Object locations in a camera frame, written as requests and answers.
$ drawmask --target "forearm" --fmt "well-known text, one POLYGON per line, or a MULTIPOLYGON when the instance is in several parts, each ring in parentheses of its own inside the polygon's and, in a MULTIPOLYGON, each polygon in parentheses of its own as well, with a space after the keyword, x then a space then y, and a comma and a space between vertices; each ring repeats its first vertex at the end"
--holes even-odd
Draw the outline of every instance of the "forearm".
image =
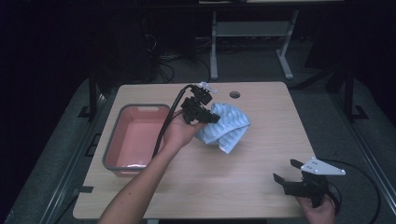
POLYGON ((99 223, 139 223, 163 174, 179 148, 164 147, 111 201, 99 223))

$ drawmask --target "dark background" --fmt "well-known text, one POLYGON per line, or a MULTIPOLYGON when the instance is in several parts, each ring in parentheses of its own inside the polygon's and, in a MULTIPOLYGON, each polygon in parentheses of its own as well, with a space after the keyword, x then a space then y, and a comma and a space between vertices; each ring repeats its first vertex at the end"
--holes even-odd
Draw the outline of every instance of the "dark background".
MULTIPOLYGON (((143 34, 158 36, 162 44, 159 49, 173 49, 187 56, 193 54, 196 35, 210 34, 211 20, 204 11, 193 14, 179 11, 172 16, 162 11, 147 22, 143 20, 144 13, 123 11, 116 15, 81 8, 86 6, 97 7, 90 1, 0 1, 2 220, 69 100, 89 73, 96 74, 101 91, 125 82, 147 83, 155 76, 150 68, 156 61, 155 55, 145 53, 147 43, 143 34), (124 29, 130 32, 123 35, 124 29), (118 55, 118 59, 109 59, 98 45, 118 55), (122 48, 125 46, 134 53, 125 51, 127 48, 122 48), (125 58, 132 58, 134 63, 125 63, 125 58), (101 84, 101 77, 110 74, 114 82, 101 84)), ((341 62, 352 68, 389 120, 396 124, 393 9, 392 1, 382 0, 359 1, 336 10, 302 10, 293 38, 315 40, 308 66, 326 69, 341 62)))

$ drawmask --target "wooden table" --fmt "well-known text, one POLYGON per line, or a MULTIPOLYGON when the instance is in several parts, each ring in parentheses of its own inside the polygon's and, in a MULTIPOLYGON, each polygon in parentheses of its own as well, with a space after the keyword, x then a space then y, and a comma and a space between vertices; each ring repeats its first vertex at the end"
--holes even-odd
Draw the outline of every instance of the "wooden table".
MULTIPOLYGON (((186 84, 122 86, 108 116, 74 209, 76 218, 99 218, 130 180, 102 164, 106 144, 120 109, 127 104, 172 105, 186 84)), ((273 173, 301 181, 290 159, 306 162, 314 152, 289 91, 281 82, 211 83, 219 91, 213 102, 242 109, 251 126, 227 155, 197 139, 176 155, 157 188, 144 218, 275 218, 300 217, 300 207, 286 196, 273 173), (238 91, 238 99, 230 97, 238 91)))

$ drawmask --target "pink plastic bin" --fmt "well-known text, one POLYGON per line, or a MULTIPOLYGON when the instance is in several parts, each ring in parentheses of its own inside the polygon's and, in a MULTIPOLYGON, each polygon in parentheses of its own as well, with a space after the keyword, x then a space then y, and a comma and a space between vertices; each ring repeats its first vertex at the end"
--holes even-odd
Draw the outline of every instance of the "pink plastic bin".
POLYGON ((107 144, 103 165, 115 175, 133 176, 151 161, 168 105, 126 105, 107 144))

